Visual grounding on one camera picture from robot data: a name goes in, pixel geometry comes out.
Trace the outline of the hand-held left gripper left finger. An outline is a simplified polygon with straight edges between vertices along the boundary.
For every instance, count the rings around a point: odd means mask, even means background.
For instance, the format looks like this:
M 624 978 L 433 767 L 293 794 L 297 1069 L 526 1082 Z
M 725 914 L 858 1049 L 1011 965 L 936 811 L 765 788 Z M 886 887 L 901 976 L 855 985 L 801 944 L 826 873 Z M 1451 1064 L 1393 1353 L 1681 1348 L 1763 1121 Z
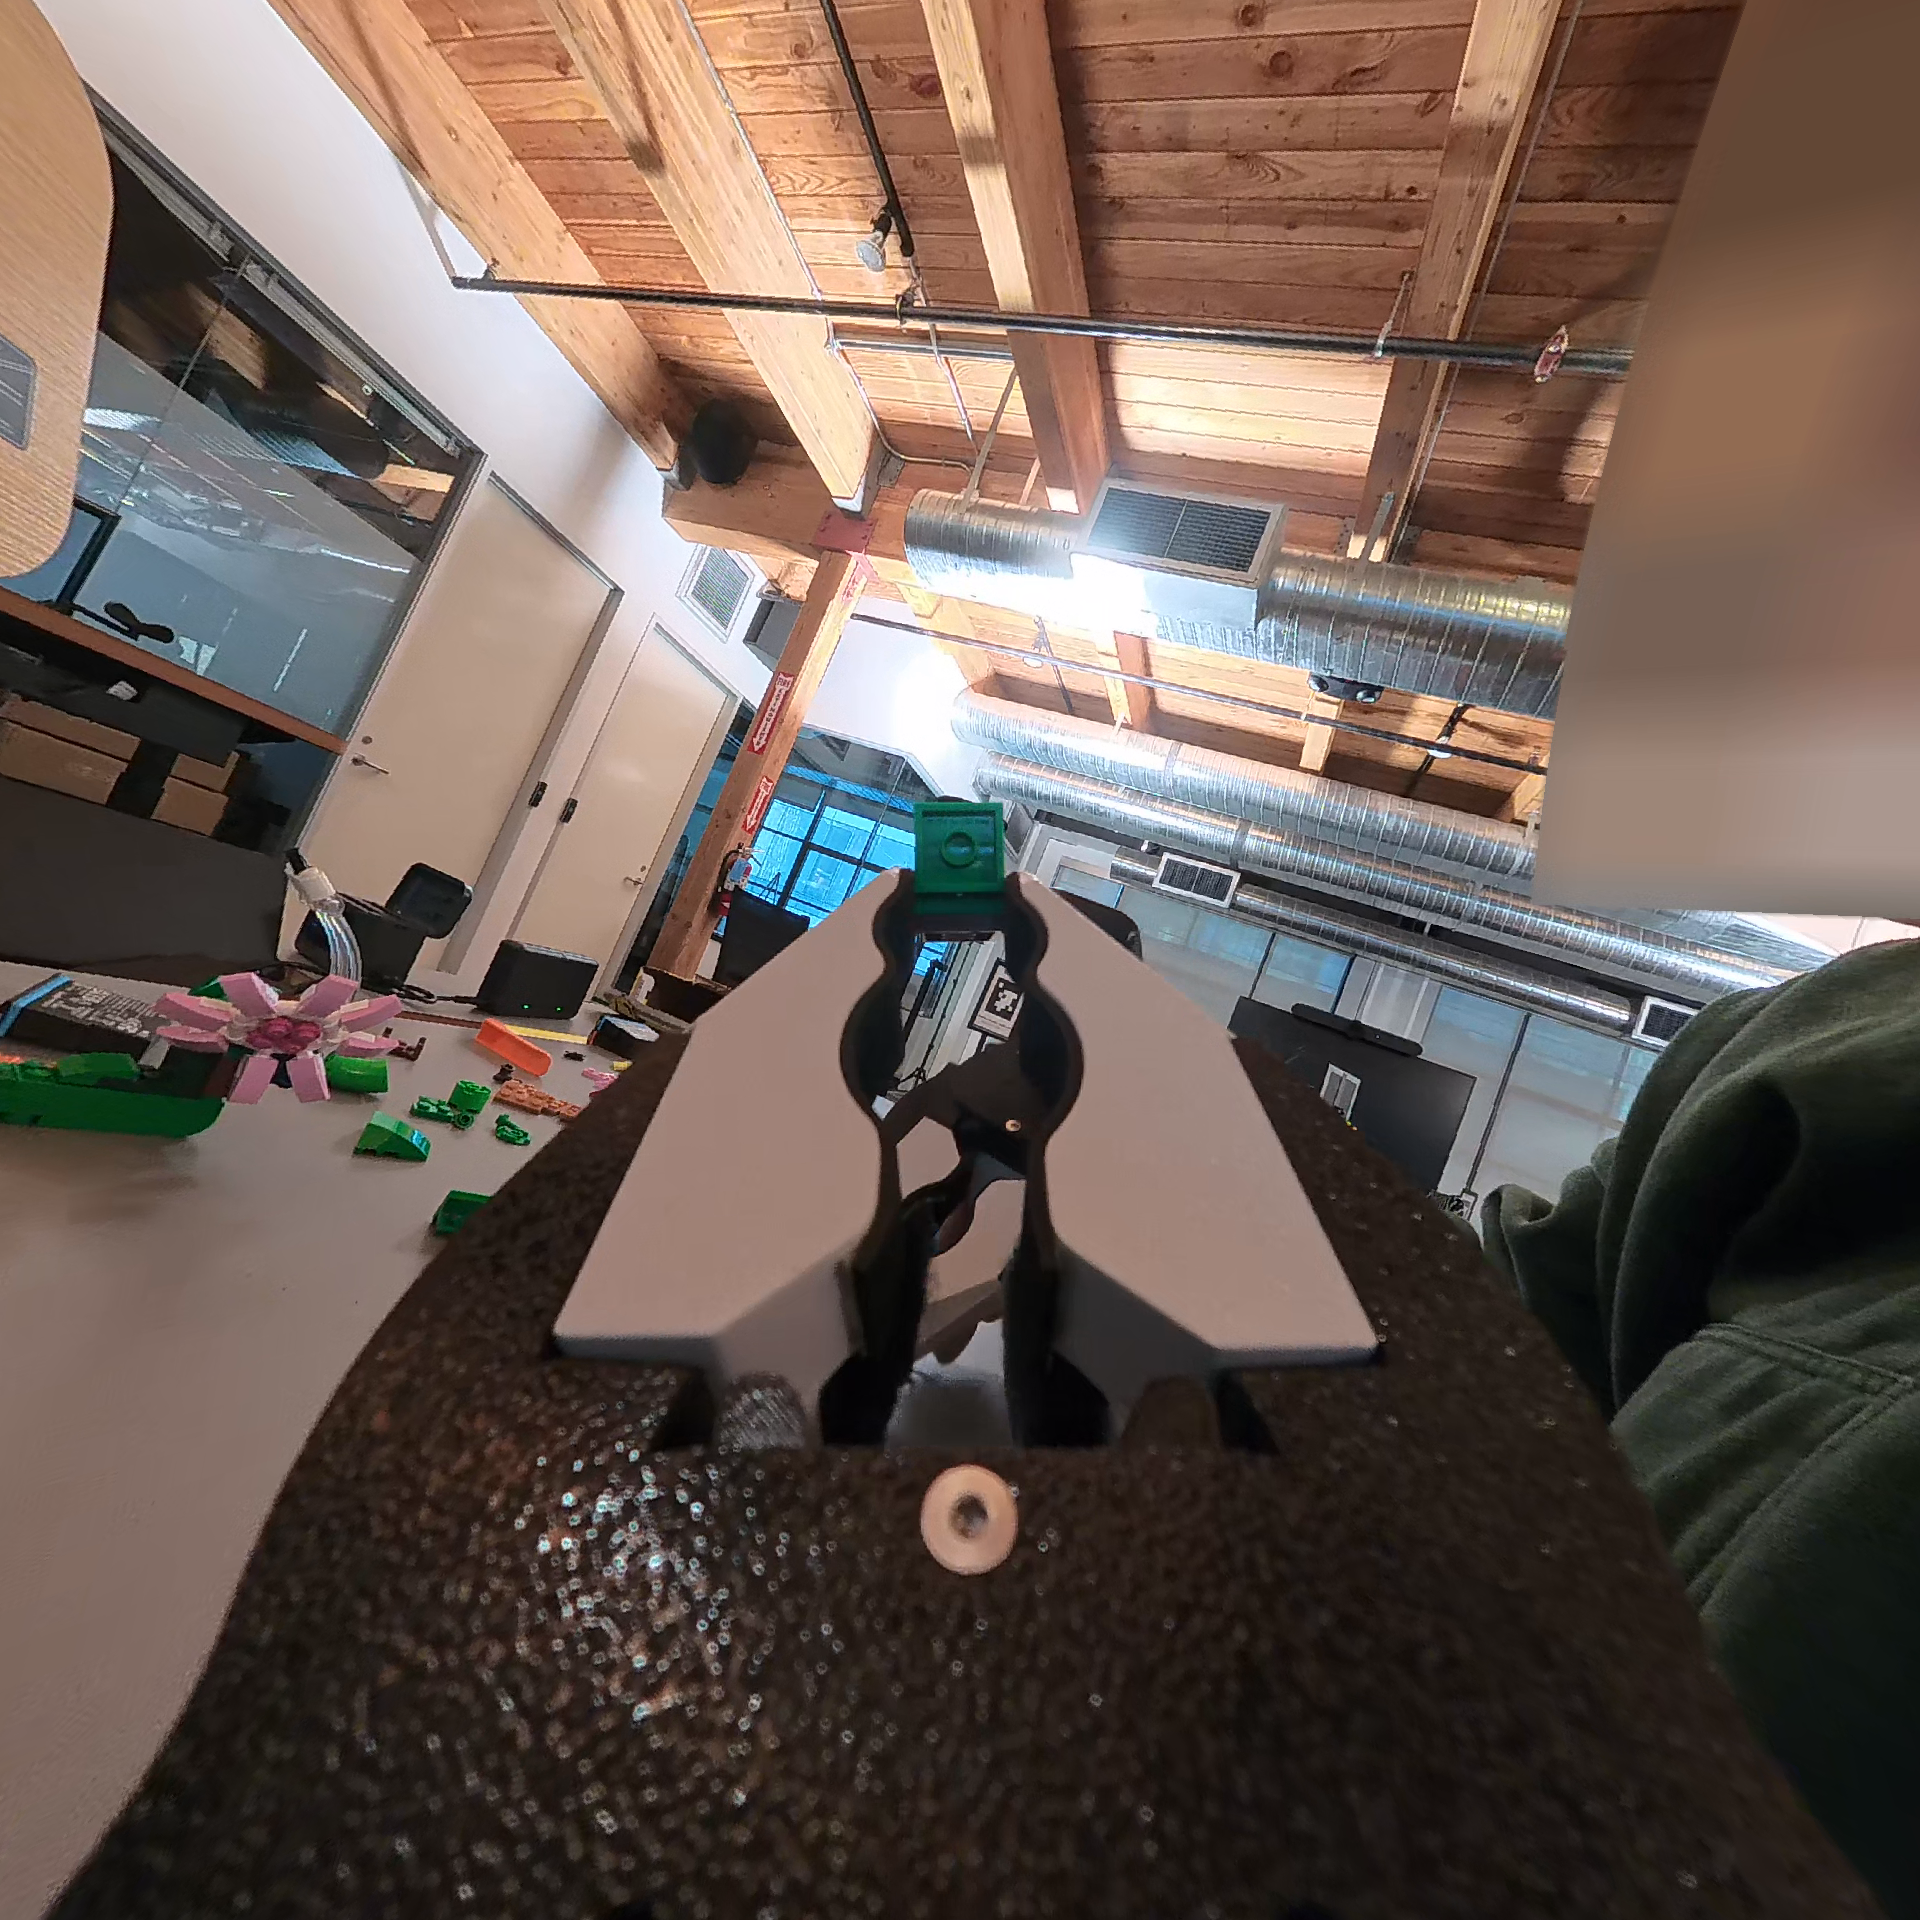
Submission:
M 923 1256 L 887 1253 L 912 871 L 887 871 L 690 1028 L 553 1325 L 571 1361 L 746 1377 L 830 1448 L 879 1444 L 910 1372 Z

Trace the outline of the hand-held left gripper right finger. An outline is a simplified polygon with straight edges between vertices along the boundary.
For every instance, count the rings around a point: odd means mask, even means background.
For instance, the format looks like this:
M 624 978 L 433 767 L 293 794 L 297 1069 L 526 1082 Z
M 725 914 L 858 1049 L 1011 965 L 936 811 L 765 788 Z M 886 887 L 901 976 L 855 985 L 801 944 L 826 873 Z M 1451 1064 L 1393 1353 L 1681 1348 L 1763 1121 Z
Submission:
M 1382 1336 L 1223 1024 L 1015 876 L 1025 1216 L 1003 1381 L 1026 1450 L 1099 1448 L 1173 1381 L 1354 1370 Z

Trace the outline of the small green lego block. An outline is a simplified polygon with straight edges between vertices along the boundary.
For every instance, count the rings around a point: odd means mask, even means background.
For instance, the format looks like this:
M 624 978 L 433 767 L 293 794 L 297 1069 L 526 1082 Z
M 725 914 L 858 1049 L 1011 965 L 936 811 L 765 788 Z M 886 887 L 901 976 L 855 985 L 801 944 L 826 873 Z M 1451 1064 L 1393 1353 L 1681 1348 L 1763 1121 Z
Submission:
M 950 914 L 986 908 L 1003 892 L 1006 823 L 995 801 L 915 805 L 915 908 Z

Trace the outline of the green lego plant with flower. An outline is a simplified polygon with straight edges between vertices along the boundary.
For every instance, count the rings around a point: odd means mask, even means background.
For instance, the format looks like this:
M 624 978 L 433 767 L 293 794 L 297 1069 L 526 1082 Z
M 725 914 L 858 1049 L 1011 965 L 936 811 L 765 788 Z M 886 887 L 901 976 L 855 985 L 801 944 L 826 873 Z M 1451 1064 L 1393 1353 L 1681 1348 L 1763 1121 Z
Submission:
M 5 1125 L 182 1140 L 278 1089 L 306 1105 L 328 1101 L 333 1065 L 394 1052 L 389 1021 L 400 996 L 363 992 L 341 976 L 286 994 L 246 971 L 208 991 L 162 992 L 154 1009 L 170 1044 L 158 1067 L 110 1052 L 5 1058 Z

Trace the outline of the small black charger box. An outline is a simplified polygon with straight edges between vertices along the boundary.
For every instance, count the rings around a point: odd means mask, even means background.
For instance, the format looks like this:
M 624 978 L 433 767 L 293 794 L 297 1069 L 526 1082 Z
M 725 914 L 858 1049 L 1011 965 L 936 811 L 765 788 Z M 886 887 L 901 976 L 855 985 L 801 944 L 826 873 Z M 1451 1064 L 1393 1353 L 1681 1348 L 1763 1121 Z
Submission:
M 504 939 L 472 996 L 482 1018 L 553 1024 L 575 1020 L 591 1000 L 601 963 L 589 954 Z

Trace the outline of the white door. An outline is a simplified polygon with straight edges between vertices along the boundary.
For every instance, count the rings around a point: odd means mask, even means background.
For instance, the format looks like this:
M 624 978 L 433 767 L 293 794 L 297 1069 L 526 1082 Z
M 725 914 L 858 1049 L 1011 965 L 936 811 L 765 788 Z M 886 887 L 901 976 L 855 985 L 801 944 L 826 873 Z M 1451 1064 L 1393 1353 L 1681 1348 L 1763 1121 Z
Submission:
M 649 624 L 512 924 L 526 944 L 579 954 L 609 978 L 633 946 L 737 695 L 661 623 Z
M 475 483 L 303 832 L 305 855 L 368 900 L 415 865 L 482 892 L 615 607 L 606 571 L 495 471 Z

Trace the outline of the large black charger box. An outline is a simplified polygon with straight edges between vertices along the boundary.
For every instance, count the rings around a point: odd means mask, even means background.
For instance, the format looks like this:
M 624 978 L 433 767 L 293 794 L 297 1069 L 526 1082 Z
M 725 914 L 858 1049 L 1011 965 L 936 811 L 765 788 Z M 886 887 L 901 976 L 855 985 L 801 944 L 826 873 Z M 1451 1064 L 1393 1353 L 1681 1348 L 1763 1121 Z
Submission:
M 385 904 L 345 897 L 345 912 L 362 946 L 368 992 L 399 992 L 408 985 L 426 941 L 446 939 L 462 922 L 473 890 L 424 863 L 408 868 Z M 301 963 L 330 976 L 321 927 L 305 912 L 296 937 Z

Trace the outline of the clear plastic tube white cap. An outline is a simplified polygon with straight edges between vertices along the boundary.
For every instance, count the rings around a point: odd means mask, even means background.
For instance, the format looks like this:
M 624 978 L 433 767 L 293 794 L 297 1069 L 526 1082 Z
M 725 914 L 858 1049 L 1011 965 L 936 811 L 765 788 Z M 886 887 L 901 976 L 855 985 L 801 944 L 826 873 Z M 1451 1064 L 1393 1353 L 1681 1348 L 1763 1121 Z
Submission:
M 363 954 L 349 922 L 345 899 L 330 876 L 309 863 L 301 848 L 288 848 L 285 868 L 309 917 L 321 927 L 321 937 L 328 948 L 328 971 L 352 983 L 363 980 Z

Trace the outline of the person's green hoodie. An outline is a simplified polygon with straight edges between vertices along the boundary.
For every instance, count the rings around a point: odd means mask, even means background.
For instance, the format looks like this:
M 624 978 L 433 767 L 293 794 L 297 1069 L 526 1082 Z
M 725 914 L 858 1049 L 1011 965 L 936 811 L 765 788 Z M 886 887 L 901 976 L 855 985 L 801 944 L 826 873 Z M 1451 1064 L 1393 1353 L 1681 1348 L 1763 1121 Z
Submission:
M 1717 1668 L 1918 1913 L 1918 948 L 1717 1000 L 1490 1266 L 1611 1426 Z

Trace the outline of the black cabinet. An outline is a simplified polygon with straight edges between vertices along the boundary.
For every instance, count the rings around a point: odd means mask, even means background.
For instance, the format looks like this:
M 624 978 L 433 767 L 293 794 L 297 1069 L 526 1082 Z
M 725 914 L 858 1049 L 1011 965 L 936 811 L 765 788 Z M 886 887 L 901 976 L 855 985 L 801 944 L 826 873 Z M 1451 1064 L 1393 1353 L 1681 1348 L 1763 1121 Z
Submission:
M 192 985 L 274 963 L 286 877 L 270 855 L 2 783 L 2 959 Z

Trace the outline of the black ceiling speaker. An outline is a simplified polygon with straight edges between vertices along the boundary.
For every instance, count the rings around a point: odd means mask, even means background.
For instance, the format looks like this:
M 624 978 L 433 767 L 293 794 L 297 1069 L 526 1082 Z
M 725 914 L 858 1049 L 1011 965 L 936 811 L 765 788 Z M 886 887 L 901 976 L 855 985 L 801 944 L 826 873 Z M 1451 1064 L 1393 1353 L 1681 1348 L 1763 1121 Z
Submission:
M 753 466 L 761 434 L 735 399 L 707 399 L 679 439 L 670 480 L 678 492 L 735 490 Z

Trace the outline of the stacked cardboard boxes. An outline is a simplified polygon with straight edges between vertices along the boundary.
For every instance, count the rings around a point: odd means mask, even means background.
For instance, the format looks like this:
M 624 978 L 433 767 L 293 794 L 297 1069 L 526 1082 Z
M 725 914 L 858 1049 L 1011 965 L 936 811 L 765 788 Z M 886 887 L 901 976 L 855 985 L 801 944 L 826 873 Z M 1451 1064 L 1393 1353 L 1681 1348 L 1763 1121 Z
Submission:
M 243 755 L 177 755 L 166 780 L 154 785 L 142 776 L 145 751 L 134 735 L 19 695 L 5 697 L 2 780 L 214 835 L 226 815 Z

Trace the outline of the metal ceiling pipe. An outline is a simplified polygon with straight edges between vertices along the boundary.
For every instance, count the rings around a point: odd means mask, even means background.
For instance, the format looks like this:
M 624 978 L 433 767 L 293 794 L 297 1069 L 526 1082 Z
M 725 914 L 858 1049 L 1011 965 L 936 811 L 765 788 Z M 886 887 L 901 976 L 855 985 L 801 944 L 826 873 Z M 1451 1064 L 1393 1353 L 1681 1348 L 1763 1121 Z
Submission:
M 823 321 L 835 325 L 873 325 L 921 331 L 973 330 L 998 331 L 1009 339 L 1034 337 L 1091 346 L 1289 353 L 1309 356 L 1345 356 L 1371 363 L 1411 361 L 1443 369 L 1527 373 L 1538 380 L 1557 375 L 1625 380 L 1635 363 L 1635 354 L 1625 346 L 1575 348 L 1570 343 L 1559 343 L 1557 337 L 1547 343 L 1472 343 L 1394 330 L 1345 331 L 1325 327 L 1247 327 L 1187 321 L 1000 311 L 982 307 L 927 304 L 909 296 L 899 296 L 893 303 L 854 303 L 803 296 L 741 296 L 619 285 L 603 282 L 501 279 L 495 275 L 450 275 L 449 283 L 465 296 L 512 297 L 521 303 L 546 300 L 623 304 L 667 314 L 711 314 L 729 321 Z

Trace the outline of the wooden board on white stand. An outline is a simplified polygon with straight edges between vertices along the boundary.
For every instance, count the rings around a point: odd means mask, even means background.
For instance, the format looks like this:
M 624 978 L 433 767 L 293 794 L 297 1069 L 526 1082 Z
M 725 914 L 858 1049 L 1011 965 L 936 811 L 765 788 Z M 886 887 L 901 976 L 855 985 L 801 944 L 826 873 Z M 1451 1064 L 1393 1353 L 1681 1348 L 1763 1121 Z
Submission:
M 95 104 L 35 2 L 2 4 L 2 577 L 73 514 L 112 234 Z

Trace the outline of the black wall monitor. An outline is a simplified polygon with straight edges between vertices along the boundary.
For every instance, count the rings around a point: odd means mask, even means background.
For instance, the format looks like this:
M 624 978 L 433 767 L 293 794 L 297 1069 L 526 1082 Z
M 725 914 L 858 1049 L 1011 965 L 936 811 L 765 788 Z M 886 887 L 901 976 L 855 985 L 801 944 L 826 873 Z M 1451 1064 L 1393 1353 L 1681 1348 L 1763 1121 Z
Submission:
M 1477 1079 L 1416 1040 L 1296 1004 L 1238 1000 L 1230 1034 L 1271 1052 L 1376 1153 L 1427 1194 L 1445 1188 Z

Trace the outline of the silver spiral air duct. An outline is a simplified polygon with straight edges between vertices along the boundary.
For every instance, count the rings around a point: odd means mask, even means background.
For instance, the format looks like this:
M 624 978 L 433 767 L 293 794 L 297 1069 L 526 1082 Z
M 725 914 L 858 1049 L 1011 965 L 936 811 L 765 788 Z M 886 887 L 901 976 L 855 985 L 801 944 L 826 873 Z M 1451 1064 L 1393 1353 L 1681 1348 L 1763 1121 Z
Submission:
M 1078 549 L 1085 516 L 927 490 L 905 508 L 904 553 L 927 589 L 986 608 L 1555 720 L 1567 589 L 1286 543 L 1256 587 L 1232 587 L 1098 560 Z
M 1153 892 L 1177 905 L 1195 905 L 1289 939 L 1337 948 L 1352 959 L 1417 971 L 1451 991 L 1649 1048 L 1666 1044 L 1686 1021 L 1717 1000 L 1769 992 L 1786 983 L 1784 976 L 1753 970 L 1737 970 L 1730 983 L 1699 983 L 1641 963 L 1617 959 L 1593 963 L 1550 946 L 1494 941 L 1448 922 L 1406 924 L 1355 904 L 1247 877 L 1238 877 L 1230 900 L 1216 900 L 1191 885 L 1191 876 L 1208 868 L 1191 855 L 1165 851 L 1119 848 L 1110 860 L 1110 877 L 1117 885 Z
M 1455 807 L 1402 801 L 973 688 L 953 699 L 952 731 L 970 748 L 1058 778 L 1095 780 L 1141 797 L 1185 803 L 1248 825 L 1289 828 L 1416 865 L 1513 880 L 1525 893 L 1535 880 L 1535 844 L 1523 828 Z

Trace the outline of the wooden post red sign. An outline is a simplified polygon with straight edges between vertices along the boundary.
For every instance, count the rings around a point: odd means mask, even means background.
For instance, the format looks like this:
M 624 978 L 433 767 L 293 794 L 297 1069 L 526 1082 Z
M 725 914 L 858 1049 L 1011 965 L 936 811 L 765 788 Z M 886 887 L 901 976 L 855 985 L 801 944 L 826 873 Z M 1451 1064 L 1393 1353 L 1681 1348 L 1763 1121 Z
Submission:
M 753 848 L 758 840 L 809 719 L 811 697 L 858 607 L 864 577 L 864 557 L 837 549 L 823 551 L 753 725 L 714 803 L 705 836 L 690 855 L 685 882 L 648 954 L 649 971 L 664 970 L 672 976 L 697 971 L 723 919 L 714 905 L 719 876 L 731 848 Z

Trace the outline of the white duct air vent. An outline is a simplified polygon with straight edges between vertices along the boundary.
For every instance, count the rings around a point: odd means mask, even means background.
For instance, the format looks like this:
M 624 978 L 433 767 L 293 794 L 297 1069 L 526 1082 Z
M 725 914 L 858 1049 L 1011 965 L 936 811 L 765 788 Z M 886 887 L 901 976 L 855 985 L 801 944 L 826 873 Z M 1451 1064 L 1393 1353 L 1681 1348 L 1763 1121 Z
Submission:
M 1288 519 L 1279 500 L 1110 479 L 1078 549 L 1135 570 L 1256 587 L 1286 543 Z

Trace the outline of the glass window wall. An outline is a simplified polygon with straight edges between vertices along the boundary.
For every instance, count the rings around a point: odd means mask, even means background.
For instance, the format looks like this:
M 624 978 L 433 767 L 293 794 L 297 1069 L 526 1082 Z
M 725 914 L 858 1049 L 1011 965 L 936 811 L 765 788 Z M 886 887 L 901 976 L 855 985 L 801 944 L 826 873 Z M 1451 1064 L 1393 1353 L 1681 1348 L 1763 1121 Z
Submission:
M 475 448 L 102 120 L 112 239 L 73 503 L 53 557 L 5 587 L 345 737 Z

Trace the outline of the black track light rail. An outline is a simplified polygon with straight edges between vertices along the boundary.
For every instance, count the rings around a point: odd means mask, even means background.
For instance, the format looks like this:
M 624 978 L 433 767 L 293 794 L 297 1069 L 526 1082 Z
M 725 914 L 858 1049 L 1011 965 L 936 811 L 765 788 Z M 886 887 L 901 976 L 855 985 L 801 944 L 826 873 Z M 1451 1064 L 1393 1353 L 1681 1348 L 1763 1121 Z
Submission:
M 870 155 L 880 189 L 880 210 L 872 223 L 870 236 L 858 244 L 855 251 L 861 261 L 870 268 L 870 273 L 882 273 L 887 249 L 889 244 L 896 244 L 905 271 L 917 277 L 921 271 L 917 239 L 896 187 L 895 168 L 889 162 L 887 152 L 882 149 L 880 133 L 873 120 L 873 108 L 861 79 L 845 19 L 835 2 L 821 2 L 818 10 L 829 31 L 832 58 L 837 61 L 840 75 L 847 85 L 849 101 L 855 112 L 863 146 Z

